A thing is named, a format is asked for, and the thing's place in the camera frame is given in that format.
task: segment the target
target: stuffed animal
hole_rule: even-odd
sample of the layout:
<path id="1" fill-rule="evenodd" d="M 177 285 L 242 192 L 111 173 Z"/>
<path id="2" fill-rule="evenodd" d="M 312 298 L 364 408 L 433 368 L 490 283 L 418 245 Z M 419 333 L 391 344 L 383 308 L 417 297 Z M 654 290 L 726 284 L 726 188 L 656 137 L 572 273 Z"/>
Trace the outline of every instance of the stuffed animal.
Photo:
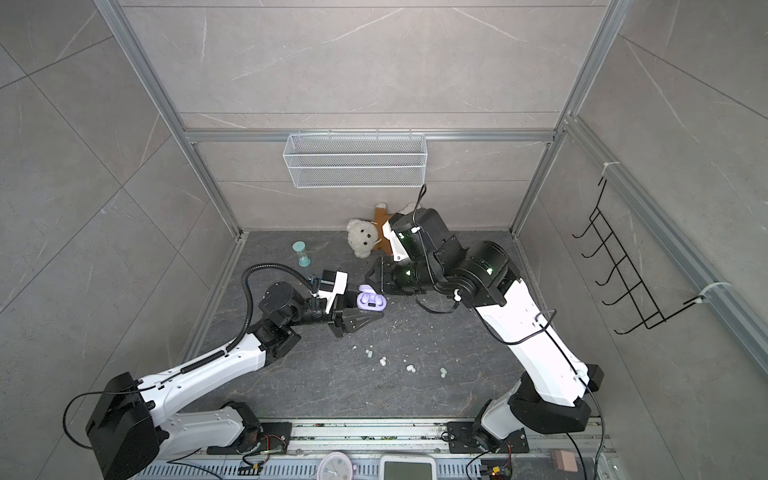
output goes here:
<path id="1" fill-rule="evenodd" d="M 416 203 L 411 202 L 400 210 L 400 214 L 413 212 Z M 353 218 L 346 225 L 346 241 L 355 252 L 355 257 L 367 258 L 374 250 L 381 249 L 387 255 L 392 255 L 392 246 L 389 240 L 384 238 L 382 228 L 389 221 L 392 214 L 388 214 L 386 204 L 377 204 L 373 213 L 373 222 Z"/>

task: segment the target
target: white zip tie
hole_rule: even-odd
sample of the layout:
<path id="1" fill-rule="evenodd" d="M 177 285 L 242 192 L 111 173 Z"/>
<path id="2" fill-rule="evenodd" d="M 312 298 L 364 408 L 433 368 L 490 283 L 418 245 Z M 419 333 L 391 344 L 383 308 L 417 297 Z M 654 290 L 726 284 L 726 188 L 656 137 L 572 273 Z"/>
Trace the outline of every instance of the white zip tie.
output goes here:
<path id="1" fill-rule="evenodd" d="M 733 286 L 733 285 L 731 285 L 731 284 L 730 284 L 730 283 L 728 283 L 728 282 L 713 282 L 713 283 L 710 283 L 709 285 L 705 286 L 705 287 L 704 287 L 704 288 L 703 288 L 703 289 L 702 289 L 702 290 L 699 292 L 699 296 L 698 296 L 698 298 L 696 298 L 696 299 L 694 300 L 694 303 L 703 303 L 703 302 L 704 302 L 704 298 L 705 298 L 705 297 L 704 297 L 704 294 L 705 294 L 705 293 L 706 293 L 706 292 L 707 292 L 709 289 L 711 289 L 711 288 L 714 288 L 715 286 L 718 286 L 718 285 L 722 285 L 722 286 L 726 286 L 726 285 L 728 285 L 728 286 Z"/>
<path id="2" fill-rule="evenodd" d="M 615 164 L 621 164 L 621 162 L 605 162 L 603 164 L 603 173 L 601 173 L 600 176 L 605 177 L 605 169 L 608 168 L 608 165 L 615 165 Z"/>

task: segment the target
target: white teddy bear head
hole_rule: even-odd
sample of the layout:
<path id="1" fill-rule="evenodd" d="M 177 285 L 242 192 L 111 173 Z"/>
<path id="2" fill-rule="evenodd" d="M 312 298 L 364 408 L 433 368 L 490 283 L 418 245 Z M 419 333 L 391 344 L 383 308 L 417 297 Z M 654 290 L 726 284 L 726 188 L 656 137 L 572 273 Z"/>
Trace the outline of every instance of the white teddy bear head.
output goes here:
<path id="1" fill-rule="evenodd" d="M 379 233 L 376 231 L 376 225 L 365 220 L 353 218 L 346 225 L 346 241 L 352 250 L 355 250 L 355 257 L 366 258 L 371 254 L 371 250 L 379 241 Z"/>

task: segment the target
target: dark gray marble tabletop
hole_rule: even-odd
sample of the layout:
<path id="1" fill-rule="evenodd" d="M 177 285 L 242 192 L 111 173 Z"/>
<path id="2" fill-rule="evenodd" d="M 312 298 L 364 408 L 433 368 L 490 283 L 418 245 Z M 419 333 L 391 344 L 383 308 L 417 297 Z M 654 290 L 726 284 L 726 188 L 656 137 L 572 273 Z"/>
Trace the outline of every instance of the dark gray marble tabletop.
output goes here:
<path id="1" fill-rule="evenodd" d="M 492 240 L 519 264 L 508 232 L 457 232 L 464 247 Z M 293 242 L 306 242 L 312 264 L 298 266 Z M 240 274 L 254 263 L 279 262 L 299 271 L 323 269 L 349 273 L 349 283 L 364 283 L 374 256 L 356 258 L 346 232 L 252 232 L 210 325 L 207 351 L 231 340 L 243 324 L 245 297 Z M 250 278 L 255 302 L 276 281 L 291 281 L 286 273 L 266 270 Z M 422 298 L 436 310 L 452 302 L 431 292 Z M 254 314 L 254 321 L 260 312 Z M 385 316 L 359 332 L 337 339 L 325 325 L 299 326 L 301 341 L 288 355 L 257 372 L 242 375 L 201 397 L 186 408 L 218 408 L 227 400 L 247 402 L 262 418 L 286 417 L 460 417 L 475 416 L 483 403 L 510 389 L 522 374 L 509 349 L 494 341 L 480 319 L 460 306 L 450 315 L 433 315 L 407 296 L 391 296 Z M 366 349 L 373 351 L 368 358 Z M 379 360 L 386 356 L 386 366 Z M 414 365 L 414 373 L 406 371 Z M 445 378 L 440 369 L 448 373 Z"/>

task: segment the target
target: white wire mesh basket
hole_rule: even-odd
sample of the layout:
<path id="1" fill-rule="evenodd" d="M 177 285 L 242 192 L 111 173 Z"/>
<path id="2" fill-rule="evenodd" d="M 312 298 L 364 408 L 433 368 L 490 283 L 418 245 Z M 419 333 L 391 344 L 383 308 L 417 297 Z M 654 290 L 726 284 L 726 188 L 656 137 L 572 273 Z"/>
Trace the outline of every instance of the white wire mesh basket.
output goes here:
<path id="1" fill-rule="evenodd" d="M 293 134 L 283 158 L 293 185 L 420 187 L 427 165 L 423 134 Z"/>

